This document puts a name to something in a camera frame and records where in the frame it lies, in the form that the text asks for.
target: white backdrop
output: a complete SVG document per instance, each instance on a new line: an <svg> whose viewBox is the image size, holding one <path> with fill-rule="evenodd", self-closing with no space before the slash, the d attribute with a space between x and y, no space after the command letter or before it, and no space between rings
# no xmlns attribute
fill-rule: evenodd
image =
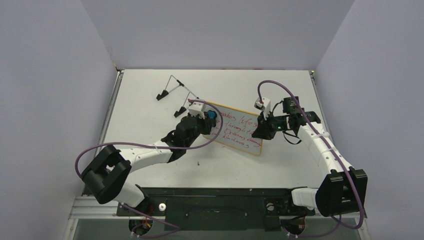
<svg viewBox="0 0 424 240"><path fill-rule="evenodd" d="M81 0L119 69L314 70L354 0Z"/></svg>
<svg viewBox="0 0 424 240"><path fill-rule="evenodd" d="M368 174L373 239L423 239L424 1L356 0L316 70L335 145Z"/></svg>
<svg viewBox="0 0 424 240"><path fill-rule="evenodd" d="M0 1L1 239L62 239L116 74L79 0Z"/></svg>

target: yellow-framed whiteboard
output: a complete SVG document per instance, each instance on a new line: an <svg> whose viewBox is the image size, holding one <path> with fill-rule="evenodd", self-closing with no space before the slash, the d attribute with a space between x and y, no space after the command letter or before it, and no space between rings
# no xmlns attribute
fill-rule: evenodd
<svg viewBox="0 0 424 240"><path fill-rule="evenodd" d="M208 103L215 105L224 119L222 130L215 139L216 142L256 156L261 155L263 140L252 137L252 133L258 127L258 114L215 102L208 101ZM204 111L208 110L214 111L212 107L206 105ZM216 127L212 128L211 134L203 136L212 139L218 133L220 125L221 118L217 117Z"/></svg>

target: wall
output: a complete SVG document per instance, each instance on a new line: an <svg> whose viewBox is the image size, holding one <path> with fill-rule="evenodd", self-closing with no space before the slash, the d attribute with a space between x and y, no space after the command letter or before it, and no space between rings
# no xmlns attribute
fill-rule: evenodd
<svg viewBox="0 0 424 240"><path fill-rule="evenodd" d="M82 0L120 69L312 70L354 0Z"/></svg>
<svg viewBox="0 0 424 240"><path fill-rule="evenodd" d="M336 146L368 174L373 239L422 239L424 1L356 0L316 70Z"/></svg>
<svg viewBox="0 0 424 240"><path fill-rule="evenodd" d="M116 73L79 0L1 1L2 239L62 239Z"/></svg>

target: white table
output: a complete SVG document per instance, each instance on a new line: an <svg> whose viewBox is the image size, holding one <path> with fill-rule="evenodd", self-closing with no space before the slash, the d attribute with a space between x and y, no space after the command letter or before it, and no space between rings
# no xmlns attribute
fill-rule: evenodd
<svg viewBox="0 0 424 240"><path fill-rule="evenodd" d="M315 111L323 119L308 71L126 69L105 142L151 144L175 129L181 117L187 115L185 112L180 117L173 116L187 91L179 87L162 100L156 100L170 75L201 99L258 114L260 111L253 107L258 97L257 85L262 80L275 80L299 96L300 105L306 111ZM176 85L171 80L170 87ZM271 99L272 106L289 96L270 83L262 85L261 94ZM206 141L198 137L192 146ZM271 141L264 140L261 156L223 146L213 142L201 149L188 150L177 161L140 169L128 179L141 187L163 188L317 188L324 179L306 146L287 143L281 132Z"/></svg>

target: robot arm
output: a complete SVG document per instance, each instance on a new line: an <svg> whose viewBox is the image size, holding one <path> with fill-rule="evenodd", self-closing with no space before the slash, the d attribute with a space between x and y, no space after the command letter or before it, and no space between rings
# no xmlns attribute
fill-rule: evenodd
<svg viewBox="0 0 424 240"><path fill-rule="evenodd" d="M116 149L105 146L82 172L81 178L100 204L116 200L143 212L147 196L140 186L127 181L130 173L154 164L170 163L186 153L200 134L208 135L216 126L217 113L203 112L202 103L193 103L187 116L164 138L151 144L154 148Z"/></svg>
<svg viewBox="0 0 424 240"><path fill-rule="evenodd" d="M335 148L329 138L329 133L325 131L324 126L317 114L313 111L305 112L306 117L315 131L305 122L301 111L297 108L291 97L284 98L282 101L283 113L287 115L274 116L270 111L271 101L267 98L256 100L255 108L262 110L257 122L258 127L253 132L253 138L271 140L276 132L293 130L294 134L305 143L312 154L316 164L321 170L324 180L321 186L316 188L302 187L296 188L291 192L293 203L297 206L315 208L325 216L335 216L339 214L358 212L359 207L353 194L347 176L335 159L331 151L337 154L342 164L348 169L355 188L358 192L362 205L365 201L368 177L362 169L356 170L346 161L344 157ZM330 145L330 149L322 140L324 138Z"/></svg>

